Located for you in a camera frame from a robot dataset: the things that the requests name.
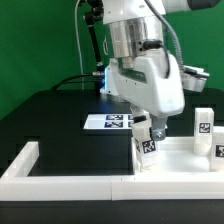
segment white robot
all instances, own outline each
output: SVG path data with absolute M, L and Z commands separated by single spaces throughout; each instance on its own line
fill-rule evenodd
M 101 94 L 131 103 L 135 121 L 132 132 L 139 151 L 147 142 L 155 148 L 152 141 L 165 138 L 167 118 L 183 111 L 183 89 L 200 92 L 209 77 L 203 69 L 184 66 L 178 38 L 162 15 L 209 8 L 220 1 L 91 1 L 103 3 L 103 23 L 109 26 L 111 43 L 108 44 L 112 44 L 114 53 L 105 70 L 106 83 Z M 171 34 L 176 58 L 163 44 L 163 27 Z

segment white block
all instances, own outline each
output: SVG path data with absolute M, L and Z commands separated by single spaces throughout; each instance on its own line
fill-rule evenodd
M 156 142 L 150 137 L 151 120 L 132 124 L 134 142 L 132 146 L 136 149 L 136 155 L 142 167 L 155 164 L 158 158 Z
M 224 171 L 224 127 L 214 127 L 211 170 Z
M 38 142 L 28 142 L 16 159 L 5 171 L 1 179 L 26 177 L 39 157 Z
M 211 108 L 195 109 L 194 153 L 208 156 L 212 146 L 214 112 Z

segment green backdrop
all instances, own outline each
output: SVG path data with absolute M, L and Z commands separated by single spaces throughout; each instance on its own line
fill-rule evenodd
M 0 119 L 35 92 L 80 74 L 75 4 L 76 0 L 0 0 Z M 95 70 L 82 19 L 88 10 L 83 5 L 78 18 L 84 72 Z M 167 18 L 180 37 L 185 64 L 205 67 L 212 75 L 207 86 L 224 90 L 224 2 L 214 9 Z M 102 23 L 96 30 L 102 42 Z

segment black tabletop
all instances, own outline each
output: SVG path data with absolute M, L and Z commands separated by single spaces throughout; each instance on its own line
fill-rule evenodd
M 186 92 L 168 136 L 192 136 L 194 109 L 211 107 L 224 125 L 224 92 Z M 131 113 L 129 103 L 105 101 L 94 91 L 36 93 L 0 122 L 0 175 L 27 141 L 40 144 L 30 176 L 131 175 L 130 130 L 84 130 L 89 114 Z M 0 202 L 0 223 L 223 223 L 223 200 Z

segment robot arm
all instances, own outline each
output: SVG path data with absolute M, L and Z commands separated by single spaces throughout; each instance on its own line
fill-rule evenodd
M 161 49 L 162 22 L 148 5 L 153 5 L 163 15 L 166 12 L 213 7 L 219 2 L 103 0 L 104 24 L 110 27 L 114 58 L 117 59 L 111 62 L 107 73 L 114 77 L 120 96 L 150 113 L 151 134 L 156 141 L 165 138 L 167 118 L 183 111 L 183 86 L 201 91 L 209 75 L 183 65 L 181 68 L 182 62 L 177 63 L 172 55 Z
M 206 9 L 216 6 L 221 0 L 162 0 L 166 13 Z

